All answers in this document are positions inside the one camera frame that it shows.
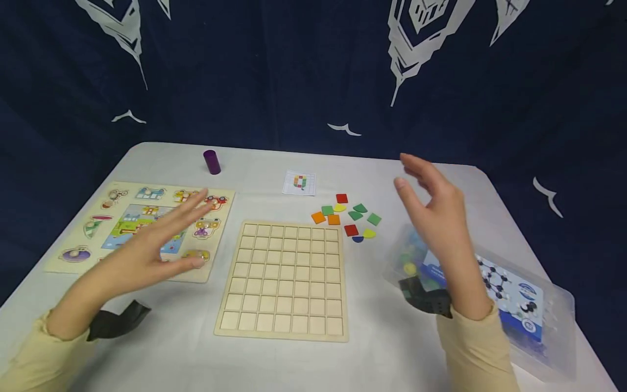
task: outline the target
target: finger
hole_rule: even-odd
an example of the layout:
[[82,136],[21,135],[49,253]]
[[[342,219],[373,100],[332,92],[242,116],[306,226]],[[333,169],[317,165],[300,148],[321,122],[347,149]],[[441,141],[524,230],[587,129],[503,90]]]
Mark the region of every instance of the finger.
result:
[[195,208],[183,216],[179,216],[172,220],[167,226],[160,228],[162,235],[170,238],[181,230],[185,229],[201,217],[207,215],[213,206],[205,204]]
[[202,268],[205,264],[205,260],[202,257],[185,257],[176,260],[175,262],[160,262],[154,266],[155,279],[159,282],[162,280],[170,279],[176,275],[180,275],[183,272],[191,271],[193,269]]
[[401,154],[401,162],[434,193],[450,185],[446,177],[431,162],[409,154]]
[[414,227],[420,227],[426,208],[420,199],[418,199],[418,196],[405,178],[395,178],[394,187],[396,188],[396,192],[398,192],[398,196],[401,198],[401,201],[407,210],[407,214],[409,215],[409,219],[411,219]]
[[177,216],[185,215],[192,211],[196,206],[207,197],[207,188],[201,189],[200,192],[190,196],[185,203],[181,204],[176,211]]
[[429,189],[429,186],[423,181],[423,178],[419,175],[417,175],[416,173],[414,173],[413,171],[411,171],[410,169],[404,167],[403,170],[405,171],[405,173],[409,174],[410,176],[416,178],[418,180],[418,185],[421,186],[421,188],[423,188],[425,191],[429,192],[429,194],[431,196],[433,196],[433,193],[431,193],[431,190]]
[[177,218],[179,218],[181,216],[184,216],[186,213],[188,213],[191,210],[193,210],[202,200],[205,199],[205,197],[207,196],[207,191],[208,190],[205,188],[205,189],[201,190],[200,192],[198,192],[196,194],[193,194],[192,196],[188,197],[188,199],[185,200],[184,203],[182,203],[180,206],[178,206],[177,208],[175,208],[172,211],[168,212],[161,219],[159,219],[154,224],[154,226],[156,226],[156,227],[168,226],[175,219],[177,219]]

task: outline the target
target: green square tile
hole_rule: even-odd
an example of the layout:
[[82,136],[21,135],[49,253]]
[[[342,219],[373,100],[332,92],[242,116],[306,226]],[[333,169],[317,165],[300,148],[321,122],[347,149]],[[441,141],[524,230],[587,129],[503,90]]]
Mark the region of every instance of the green square tile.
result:
[[322,214],[324,216],[333,215],[333,206],[322,206]]
[[374,213],[370,214],[370,216],[368,217],[368,222],[376,226],[379,224],[379,222],[381,222],[381,217]]

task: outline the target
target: left hand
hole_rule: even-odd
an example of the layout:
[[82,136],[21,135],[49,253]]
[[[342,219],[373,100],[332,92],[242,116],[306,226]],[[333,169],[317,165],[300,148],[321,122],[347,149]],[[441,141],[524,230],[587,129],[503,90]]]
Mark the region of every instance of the left hand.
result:
[[207,196],[207,189],[190,196],[161,219],[139,230],[120,248],[90,269],[81,280],[107,301],[118,295],[143,289],[180,273],[201,268],[201,257],[181,258],[175,262],[161,260],[161,247],[200,217],[211,211],[211,205],[196,206]]

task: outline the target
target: white leaf pattern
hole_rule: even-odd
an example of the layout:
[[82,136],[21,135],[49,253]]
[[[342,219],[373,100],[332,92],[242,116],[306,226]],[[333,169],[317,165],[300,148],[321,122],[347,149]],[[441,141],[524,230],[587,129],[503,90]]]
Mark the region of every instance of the white leaf pattern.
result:
[[[84,9],[89,17],[100,25],[102,31],[115,38],[118,44],[128,52],[137,62],[139,70],[144,79],[144,85],[148,90],[148,84],[144,76],[140,55],[142,54],[142,35],[140,32],[141,18],[139,13],[138,0],[131,0],[129,7],[122,20],[118,20],[110,13],[100,7],[95,6],[89,0],[75,0],[79,7]],[[105,0],[105,2],[114,8],[113,0]]]
[[527,4],[529,4],[529,0],[496,0],[497,1],[497,14],[498,14],[498,24],[497,29],[494,31],[494,35],[492,36],[492,42],[490,46],[497,41],[498,37],[501,36],[507,30],[509,26],[514,23],[516,18],[525,10]]
[[536,188],[538,192],[542,193],[549,199],[549,207],[551,207],[553,212],[555,212],[555,214],[557,214],[560,218],[563,218],[562,213],[559,212],[559,210],[557,209],[557,206],[555,205],[555,201],[553,200],[555,199],[555,195],[557,195],[557,193],[553,191],[549,191],[548,189],[540,185],[536,177],[534,177],[534,188]]
[[161,9],[163,10],[163,12],[166,14],[167,18],[172,20],[172,17],[170,16],[170,0],[157,0],[159,2],[159,5],[161,6]]
[[135,117],[135,116],[133,115],[133,112],[131,112],[131,111],[130,111],[130,109],[128,109],[128,110],[126,111],[126,113],[124,113],[124,114],[120,114],[120,115],[115,116],[115,117],[113,118],[113,120],[111,120],[111,122],[117,122],[118,120],[123,119],[124,117],[130,117],[131,119],[133,119],[133,120],[137,121],[137,122],[138,122],[138,123],[140,123],[140,124],[146,124],[146,121],[144,121],[144,120],[140,120],[140,119],[138,119],[137,117]]
[[355,132],[351,131],[349,128],[349,123],[346,123],[344,125],[333,125],[333,124],[327,124],[329,126],[329,128],[331,129],[335,129],[335,130],[345,130],[347,134],[351,135],[351,136],[361,136],[361,134],[356,134]]
[[[392,0],[387,19],[390,27],[387,53],[392,58],[390,69],[396,77],[396,89],[390,106],[394,106],[405,79],[418,74],[446,37],[457,31],[474,3],[475,0]],[[401,23],[403,16],[411,24]]]

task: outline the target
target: clear plastic container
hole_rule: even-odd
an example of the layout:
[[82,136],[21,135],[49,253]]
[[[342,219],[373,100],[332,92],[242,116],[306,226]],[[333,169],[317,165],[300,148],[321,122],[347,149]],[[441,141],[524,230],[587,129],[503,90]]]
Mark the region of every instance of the clear plastic container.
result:
[[[425,290],[446,287],[439,262],[411,226],[402,231],[383,276],[398,281],[418,275]],[[512,363],[544,382],[574,381],[575,304],[571,293],[475,245],[489,296],[499,307],[512,344]]]

